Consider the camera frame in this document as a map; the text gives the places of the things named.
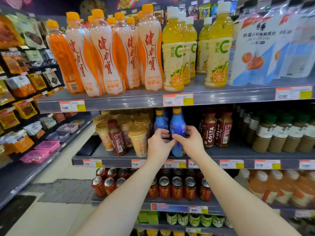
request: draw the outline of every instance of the grey shelf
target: grey shelf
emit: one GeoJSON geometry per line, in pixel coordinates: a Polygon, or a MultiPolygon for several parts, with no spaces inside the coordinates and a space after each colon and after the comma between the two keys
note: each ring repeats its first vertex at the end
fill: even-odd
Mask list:
{"type": "MultiPolygon", "coordinates": [[[[244,168],[255,169],[255,160],[280,160],[281,169],[299,169],[299,160],[311,160],[314,159],[315,150],[311,153],[286,153],[281,152],[279,154],[266,152],[264,154],[257,153],[251,149],[249,145],[244,143],[233,143],[229,142],[227,148],[219,148],[213,146],[211,149],[206,150],[208,155],[211,156],[214,161],[219,164],[220,160],[243,160],[244,168]]],[[[78,156],[75,155],[72,158],[73,165],[83,165],[85,159],[101,159],[105,167],[127,167],[131,168],[131,160],[133,159],[146,159],[139,158],[132,147],[128,150],[124,156],[115,156],[114,153],[106,151],[104,145],[101,143],[100,146],[95,150],[92,156],[78,156]]],[[[188,168],[189,156],[184,155],[183,157],[175,157],[170,155],[168,159],[184,159],[186,160],[186,167],[188,168]]]]}
{"type": "Polygon", "coordinates": [[[228,228],[227,226],[223,225],[221,228],[217,228],[215,226],[204,227],[200,224],[199,227],[192,227],[190,225],[182,226],[179,223],[175,225],[170,225],[167,221],[161,221],[159,224],[148,224],[148,223],[136,223],[134,228],[143,228],[143,229],[166,229],[171,231],[182,231],[186,232],[190,228],[199,228],[201,233],[209,233],[209,234],[216,234],[216,235],[229,235],[229,236],[236,236],[236,232],[232,228],[228,228]]]}
{"type": "Polygon", "coordinates": [[[0,209],[5,206],[16,194],[20,192],[34,177],[36,177],[50,162],[52,162],[63,148],[70,143],[83,129],[93,121],[91,115],[79,115],[77,119],[85,119],[85,123],[73,133],[61,146],[50,155],[49,159],[42,164],[25,164],[16,162],[7,165],[0,171],[0,209]]]}
{"type": "MultiPolygon", "coordinates": [[[[94,194],[92,197],[92,205],[98,206],[104,199],[105,198],[98,198],[94,194]]],[[[170,205],[170,208],[172,208],[172,206],[207,206],[209,214],[226,216],[218,200],[215,198],[214,195],[212,195],[212,199],[210,202],[204,202],[198,196],[196,197],[194,201],[188,201],[184,198],[180,200],[175,200],[173,198],[165,200],[162,198],[151,199],[149,197],[146,197],[141,207],[141,210],[151,210],[151,203],[165,203],[167,205],[170,205]]],[[[294,218],[296,210],[301,210],[300,208],[297,208],[293,205],[285,206],[285,205],[280,205],[280,204],[271,204],[270,207],[277,211],[280,211],[281,216],[284,218],[294,218]]],[[[303,210],[315,210],[315,208],[309,207],[303,210]]]]}
{"type": "MultiPolygon", "coordinates": [[[[178,93],[193,93],[194,105],[222,104],[222,103],[250,103],[275,101],[277,87],[314,86],[314,71],[308,78],[282,78],[274,79],[267,86],[247,84],[246,86],[225,86],[210,89],[204,85],[205,75],[196,75],[184,90],[178,93]]],[[[41,113],[61,112],[59,101],[84,100],[87,111],[112,110],[128,108],[156,108],[163,107],[163,95],[169,94],[164,90],[156,92],[147,91],[144,87],[127,90],[121,95],[91,98],[86,93],[71,94],[63,89],[58,94],[39,98],[38,106],[41,113]]]]}

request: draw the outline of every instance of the white bottle cap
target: white bottle cap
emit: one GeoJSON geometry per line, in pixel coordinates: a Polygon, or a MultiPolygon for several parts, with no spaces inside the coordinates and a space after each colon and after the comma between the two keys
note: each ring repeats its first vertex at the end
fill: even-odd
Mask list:
{"type": "Polygon", "coordinates": [[[261,170],[257,171],[256,177],[261,181],[266,181],[268,179],[267,173],[261,170]]]}
{"type": "Polygon", "coordinates": [[[286,170],[285,172],[293,180],[297,180],[300,177],[300,174],[295,170],[286,170]]]}
{"type": "Polygon", "coordinates": [[[194,17],[186,17],[186,25],[194,24],[194,17]]]}
{"type": "Polygon", "coordinates": [[[273,175],[274,178],[276,178],[277,180],[281,180],[282,179],[282,173],[279,170],[272,170],[271,174],[273,175]]]}
{"type": "Polygon", "coordinates": [[[181,22],[181,21],[186,21],[186,12],[180,12],[179,13],[178,22],[181,22]]]}
{"type": "Polygon", "coordinates": [[[231,8],[231,2],[230,1],[225,1],[225,2],[219,3],[217,13],[218,14],[224,13],[224,12],[229,13],[230,8],[231,8]]]}
{"type": "Polygon", "coordinates": [[[239,173],[244,177],[244,178],[248,178],[250,176],[250,171],[247,169],[240,169],[239,173]]]}
{"type": "Polygon", "coordinates": [[[167,9],[167,19],[178,18],[178,17],[179,17],[178,7],[170,7],[167,9]]]}
{"type": "Polygon", "coordinates": [[[311,171],[308,176],[313,180],[315,181],[315,172],[311,171]]]}
{"type": "Polygon", "coordinates": [[[212,24],[212,17],[206,17],[203,19],[203,25],[209,25],[212,24]]]}

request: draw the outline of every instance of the blue bottle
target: blue bottle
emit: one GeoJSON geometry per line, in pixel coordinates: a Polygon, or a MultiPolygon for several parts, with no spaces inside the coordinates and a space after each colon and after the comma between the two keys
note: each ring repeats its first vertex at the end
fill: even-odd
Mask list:
{"type": "MultiPolygon", "coordinates": [[[[178,134],[183,137],[186,137],[186,123],[181,114],[181,107],[173,107],[173,117],[169,125],[171,131],[171,138],[173,139],[173,134],[178,134]]],[[[179,142],[176,143],[172,148],[172,154],[176,157],[182,157],[185,155],[183,145],[179,142]]]]}
{"type": "Polygon", "coordinates": [[[163,128],[168,130],[168,122],[166,121],[164,117],[164,110],[163,108],[157,108],[155,110],[156,113],[156,119],[154,123],[154,131],[156,131],[158,128],[163,128]]]}

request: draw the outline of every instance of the orange juice bottle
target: orange juice bottle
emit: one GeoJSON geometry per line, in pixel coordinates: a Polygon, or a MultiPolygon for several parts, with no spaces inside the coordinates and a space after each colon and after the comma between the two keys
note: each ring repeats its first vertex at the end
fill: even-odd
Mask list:
{"type": "Polygon", "coordinates": [[[282,173],[279,170],[272,170],[267,180],[267,190],[262,198],[263,202],[272,204],[280,189],[282,173]]]}
{"type": "Polygon", "coordinates": [[[114,27],[117,49],[119,52],[118,59],[122,67],[122,74],[128,89],[140,86],[140,76],[136,67],[136,39],[133,37],[133,31],[125,22],[125,14],[115,13],[117,21],[114,27]]]}
{"type": "Polygon", "coordinates": [[[249,183],[248,190],[257,198],[262,199],[267,189],[267,179],[268,175],[266,172],[257,171],[255,177],[249,183]]]}
{"type": "Polygon", "coordinates": [[[67,89],[70,93],[83,92],[84,87],[77,69],[76,61],[65,34],[59,30],[59,25],[56,21],[49,20],[46,24],[49,28],[47,36],[49,37],[50,50],[60,66],[67,89]]]}
{"type": "Polygon", "coordinates": [[[147,90],[157,91],[163,88],[164,78],[161,61],[162,29],[155,18],[153,5],[142,6],[143,19],[138,31],[142,45],[139,45],[143,65],[144,81],[147,90]]]}
{"type": "Polygon", "coordinates": [[[102,79],[108,94],[117,95],[126,90],[124,77],[118,69],[116,41],[113,30],[104,20],[104,12],[92,10],[96,22],[90,28],[95,52],[101,56],[102,79]]]}
{"type": "Polygon", "coordinates": [[[144,75],[143,75],[143,65],[142,65],[142,60],[141,60],[141,56],[140,56],[140,48],[139,46],[142,45],[142,42],[141,42],[141,38],[140,38],[140,35],[139,35],[139,23],[140,21],[143,20],[143,12],[142,11],[139,11],[138,12],[138,18],[139,18],[139,21],[138,23],[136,24],[136,31],[137,31],[137,35],[138,35],[138,41],[137,41],[137,48],[136,48],[136,56],[137,56],[137,59],[139,61],[139,75],[140,75],[140,78],[141,78],[141,83],[143,86],[145,86],[145,81],[144,81],[144,75]]]}
{"type": "Polygon", "coordinates": [[[315,172],[310,172],[307,176],[301,176],[296,183],[296,190],[292,196],[292,203],[300,208],[309,205],[315,195],[315,172]]]}
{"type": "Polygon", "coordinates": [[[295,170],[286,170],[285,175],[281,181],[280,190],[275,198],[275,201],[280,204],[286,205],[289,199],[292,197],[297,179],[299,178],[299,173],[295,170]]]}
{"type": "MultiPolygon", "coordinates": [[[[95,18],[93,18],[93,16],[88,16],[88,21],[90,23],[90,28],[89,28],[90,31],[91,31],[92,27],[99,24],[99,21],[96,20],[95,18]]],[[[95,56],[97,68],[98,68],[99,73],[100,73],[100,78],[102,78],[102,76],[103,76],[103,61],[102,61],[102,58],[101,58],[99,52],[97,51],[95,44],[94,43],[92,43],[92,44],[93,44],[93,51],[94,51],[94,56],[95,56]]],[[[106,92],[106,88],[104,85],[103,85],[103,91],[106,92]]]]}
{"type": "Polygon", "coordinates": [[[90,97],[102,96],[104,84],[99,76],[90,31],[81,25],[78,13],[70,11],[66,15],[69,26],[65,33],[74,58],[77,60],[85,91],[90,97]]]}

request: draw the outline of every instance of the forearm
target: forearm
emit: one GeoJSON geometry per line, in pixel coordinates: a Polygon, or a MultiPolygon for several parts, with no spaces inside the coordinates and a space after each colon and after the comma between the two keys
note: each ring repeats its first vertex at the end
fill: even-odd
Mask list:
{"type": "Polygon", "coordinates": [[[239,236],[300,235],[272,208],[234,181],[206,152],[194,159],[239,236]]]}
{"type": "Polygon", "coordinates": [[[75,236],[128,236],[159,169],[147,161],[100,204],[75,236]]]}

